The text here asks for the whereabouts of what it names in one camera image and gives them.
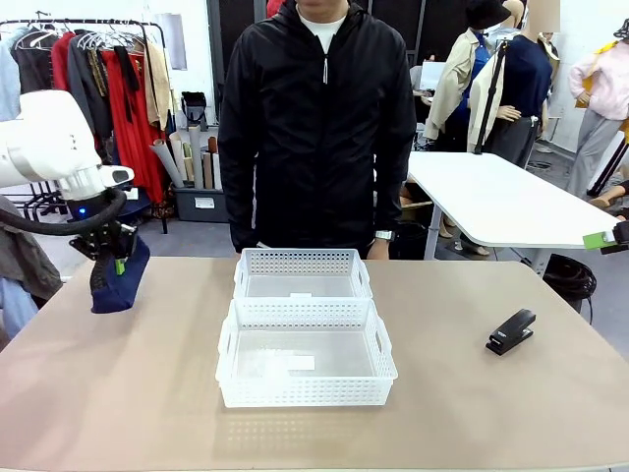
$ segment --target smartwatch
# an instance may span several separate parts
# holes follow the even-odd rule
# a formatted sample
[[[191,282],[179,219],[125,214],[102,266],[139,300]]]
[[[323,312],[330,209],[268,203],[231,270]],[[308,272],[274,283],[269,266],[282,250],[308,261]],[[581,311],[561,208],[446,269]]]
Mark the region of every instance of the smartwatch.
[[[388,241],[389,243],[395,239],[394,231],[376,231],[375,232],[376,239],[383,239],[384,241]]]

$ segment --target hand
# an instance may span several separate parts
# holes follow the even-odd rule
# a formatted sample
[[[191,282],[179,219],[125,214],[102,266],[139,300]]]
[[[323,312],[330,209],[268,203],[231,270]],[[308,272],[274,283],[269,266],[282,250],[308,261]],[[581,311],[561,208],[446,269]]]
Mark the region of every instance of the hand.
[[[370,253],[367,254],[368,261],[388,261],[389,260],[389,242],[384,239],[373,241]]]
[[[578,101],[579,103],[581,103],[582,105],[585,105],[585,106],[590,106],[590,98],[591,98],[591,97],[592,97],[592,96],[591,96],[589,93],[587,93],[586,91],[584,91],[583,93],[581,93],[581,94],[577,97],[577,101]]]
[[[498,108],[498,112],[495,117],[499,118],[500,120],[514,122],[522,118],[522,113],[520,113],[511,105],[502,105]]]

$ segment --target black bag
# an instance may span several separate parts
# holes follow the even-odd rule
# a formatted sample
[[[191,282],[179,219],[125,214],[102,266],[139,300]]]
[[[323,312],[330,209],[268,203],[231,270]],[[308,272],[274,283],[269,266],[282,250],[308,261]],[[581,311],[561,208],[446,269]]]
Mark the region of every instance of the black bag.
[[[389,257],[398,261],[423,261],[429,232],[421,223],[400,223],[395,240],[389,246]]]

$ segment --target pink jacket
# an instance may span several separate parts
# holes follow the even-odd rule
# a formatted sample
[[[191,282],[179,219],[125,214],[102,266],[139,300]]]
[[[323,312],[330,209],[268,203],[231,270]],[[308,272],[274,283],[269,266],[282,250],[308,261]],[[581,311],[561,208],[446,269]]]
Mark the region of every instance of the pink jacket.
[[[629,117],[629,44],[619,42],[603,54],[591,54],[570,71],[570,91],[585,91],[583,80],[594,74],[590,109],[608,120]]]

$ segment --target storage box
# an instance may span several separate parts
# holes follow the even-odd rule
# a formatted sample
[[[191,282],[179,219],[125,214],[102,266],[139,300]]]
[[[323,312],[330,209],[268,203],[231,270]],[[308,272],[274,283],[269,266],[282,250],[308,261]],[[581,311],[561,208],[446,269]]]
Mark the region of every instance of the storage box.
[[[391,348],[370,299],[233,300],[216,379],[228,408],[384,405]]]
[[[173,189],[182,221],[226,223],[225,196],[220,190]]]
[[[234,298],[372,297],[355,249],[245,249],[234,281]]]

